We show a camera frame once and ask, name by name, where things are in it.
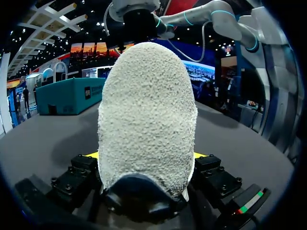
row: textured white object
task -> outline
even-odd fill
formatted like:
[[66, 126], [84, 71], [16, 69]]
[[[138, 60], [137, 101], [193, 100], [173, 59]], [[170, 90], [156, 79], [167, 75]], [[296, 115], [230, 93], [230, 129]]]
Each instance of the textured white object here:
[[194, 170], [197, 108], [187, 70], [156, 43], [124, 52], [106, 80], [99, 106], [99, 174], [105, 188], [140, 173], [171, 197]]

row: teal counter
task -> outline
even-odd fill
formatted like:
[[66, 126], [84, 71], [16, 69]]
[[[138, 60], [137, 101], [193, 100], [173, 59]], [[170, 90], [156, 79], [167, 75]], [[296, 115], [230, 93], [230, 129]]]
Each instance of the teal counter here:
[[41, 115], [78, 115], [102, 100], [105, 79], [73, 78], [36, 90], [37, 109]]

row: yellow plate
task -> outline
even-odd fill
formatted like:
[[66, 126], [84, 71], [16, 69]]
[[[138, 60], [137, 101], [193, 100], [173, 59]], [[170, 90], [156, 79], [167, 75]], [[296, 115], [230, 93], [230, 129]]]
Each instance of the yellow plate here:
[[[93, 158], [96, 158], [98, 159], [98, 152], [94, 152], [92, 154], [89, 154], [89, 155], [85, 155], [86, 157], [93, 157]], [[195, 158], [199, 158], [199, 157], [207, 157], [207, 155], [203, 155], [203, 154], [200, 154], [200, 153], [194, 153], [194, 156]]]

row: round platform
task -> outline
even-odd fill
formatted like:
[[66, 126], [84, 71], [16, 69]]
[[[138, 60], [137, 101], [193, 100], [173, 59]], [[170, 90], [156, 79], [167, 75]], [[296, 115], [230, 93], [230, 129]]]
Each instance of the round platform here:
[[[96, 152], [98, 106], [96, 104], [78, 116], [36, 115], [5, 135], [0, 140], [0, 166], [7, 183], [13, 186], [36, 174], [50, 184], [51, 177], [64, 173], [73, 157]], [[260, 221], [264, 220], [288, 187], [294, 170], [292, 164], [275, 146], [251, 129], [205, 105], [197, 103], [197, 107], [195, 152], [216, 155], [230, 174], [242, 177], [245, 189], [252, 184], [269, 188], [272, 194], [256, 213]], [[208, 208], [204, 206], [204, 215], [208, 212], [212, 216], [218, 214]], [[130, 226], [129, 229], [191, 229], [193, 225], [189, 209], [157, 228], [133, 223], [123, 217], [106, 217], [109, 214], [103, 209], [101, 212], [99, 216], [103, 220], [97, 219], [100, 224], [120, 223]], [[77, 215], [86, 214], [79, 210]], [[243, 229], [253, 227], [250, 221]]]

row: white ceiling structure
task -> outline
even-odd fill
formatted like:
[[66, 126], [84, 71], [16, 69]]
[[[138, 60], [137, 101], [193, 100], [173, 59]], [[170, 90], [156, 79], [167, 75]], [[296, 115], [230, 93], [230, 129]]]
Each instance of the white ceiling structure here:
[[33, 6], [18, 24], [19, 26], [35, 29], [35, 31], [13, 57], [9, 65], [8, 77], [16, 75], [28, 63], [28, 60], [31, 60], [33, 56], [38, 55], [41, 50], [46, 48], [45, 44], [53, 45], [55, 43], [55, 40], [51, 39], [53, 36], [65, 38], [66, 34], [62, 31], [68, 28], [76, 33], [81, 31], [77, 24], [87, 20], [86, 14], [72, 20], [65, 16], [65, 14], [75, 10], [77, 4], [73, 3], [60, 11], [56, 11], [50, 7], [53, 2], [55, 1], [49, 2], [40, 8]]

